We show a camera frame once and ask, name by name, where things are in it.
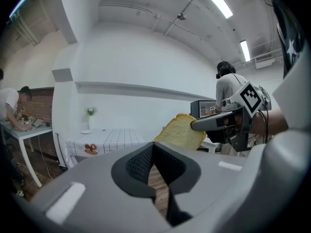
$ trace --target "bread slice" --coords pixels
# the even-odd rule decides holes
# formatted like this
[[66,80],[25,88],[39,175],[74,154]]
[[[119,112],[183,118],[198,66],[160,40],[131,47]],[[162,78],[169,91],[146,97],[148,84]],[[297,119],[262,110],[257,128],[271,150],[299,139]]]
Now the bread slice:
[[154,139],[190,150],[197,150],[206,137],[204,131],[194,131],[190,123],[196,119],[187,114],[178,114]]

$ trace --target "table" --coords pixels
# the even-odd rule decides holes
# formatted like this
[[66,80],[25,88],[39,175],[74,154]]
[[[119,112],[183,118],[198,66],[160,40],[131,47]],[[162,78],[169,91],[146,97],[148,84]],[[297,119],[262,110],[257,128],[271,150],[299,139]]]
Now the table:
[[74,166],[72,156],[94,157],[144,142],[135,129],[93,130],[90,134],[80,133],[66,141],[66,164],[69,168]]
[[24,145],[24,139],[28,139],[29,140],[29,144],[30,144],[30,148],[31,151],[34,151],[33,148],[33,144],[31,142],[31,137],[34,136],[38,136],[40,134],[44,134],[44,133],[48,133],[52,131],[52,127],[47,127],[44,123],[42,123],[37,129],[33,129],[32,131],[18,131],[16,129],[14,129],[10,122],[2,122],[1,123],[1,135],[2,135],[2,139],[3,139],[3,143],[6,145],[6,141],[5,141],[5,137],[4,137],[4,131],[7,131],[12,137],[16,138],[19,142],[19,146],[21,149],[21,153],[23,155],[23,158],[25,160],[26,166],[32,176],[32,178],[34,179],[35,183],[37,184],[37,186],[41,187],[42,184],[39,181],[37,175],[35,174],[35,171],[33,169],[33,167],[31,166],[31,163],[29,161],[26,149],[25,149],[25,145]]

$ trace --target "ceiling light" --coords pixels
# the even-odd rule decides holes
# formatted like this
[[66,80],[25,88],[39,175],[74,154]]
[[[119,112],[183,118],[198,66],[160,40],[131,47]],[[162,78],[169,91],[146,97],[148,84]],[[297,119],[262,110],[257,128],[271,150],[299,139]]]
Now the ceiling light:
[[244,53],[245,61],[246,62],[250,61],[251,57],[249,55],[249,51],[248,51],[248,46],[247,46],[246,40],[241,41],[240,44],[241,44],[241,47],[242,47],[242,50],[243,50],[243,53]]
[[23,2],[25,2],[26,0],[20,0],[18,2],[18,4],[15,6],[14,10],[10,13],[9,18],[12,17],[12,15],[14,15],[14,13],[19,9],[19,7],[23,4]]
[[232,11],[230,10],[230,8],[228,7],[228,5],[224,0],[212,0],[212,1],[220,9],[220,11],[223,13],[226,19],[233,16]]

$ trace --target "table leg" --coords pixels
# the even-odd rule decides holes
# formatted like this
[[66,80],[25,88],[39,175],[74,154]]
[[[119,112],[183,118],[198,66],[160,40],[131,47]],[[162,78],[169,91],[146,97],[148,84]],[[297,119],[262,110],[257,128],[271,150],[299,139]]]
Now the table leg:
[[6,140],[5,140],[5,135],[4,135],[4,129],[3,126],[1,125],[1,136],[2,136],[2,142],[4,145],[6,145]]
[[28,138],[28,141],[29,141],[29,146],[30,146],[30,149],[31,149],[31,152],[34,152],[34,147],[33,147],[33,142],[31,141],[31,138]]
[[22,139],[19,139],[18,141],[19,141],[19,146],[20,146],[20,149],[21,149],[21,153],[22,153],[22,155],[24,157],[26,166],[27,166],[27,168],[28,168],[32,178],[34,179],[35,183],[37,184],[37,186],[41,187],[42,184],[39,181],[37,175],[35,174],[35,171],[34,171],[33,167],[30,164],[30,161],[29,161],[26,149],[25,149],[24,141]]
[[215,150],[216,150],[216,146],[208,148],[209,153],[215,153]]

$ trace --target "human arm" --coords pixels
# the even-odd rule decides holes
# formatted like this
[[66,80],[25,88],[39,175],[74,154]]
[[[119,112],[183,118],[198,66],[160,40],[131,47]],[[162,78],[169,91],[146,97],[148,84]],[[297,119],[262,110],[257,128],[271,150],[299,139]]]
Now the human arm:
[[21,110],[16,115],[15,120],[18,122],[24,113],[25,113],[25,108],[22,107]]
[[13,114],[13,109],[9,104],[6,103],[5,107],[6,107],[6,117],[10,121],[13,127],[18,129],[19,131],[27,131],[31,129],[31,126],[27,125],[23,127],[18,123],[18,121],[16,121],[15,116]]
[[[288,129],[287,122],[285,117],[280,109],[263,111],[262,112],[265,118],[267,119],[267,113],[269,114],[268,120],[268,134],[274,135]],[[250,133],[265,135],[266,134],[266,124],[262,118],[262,115],[257,112],[253,117],[253,124],[250,130]]]

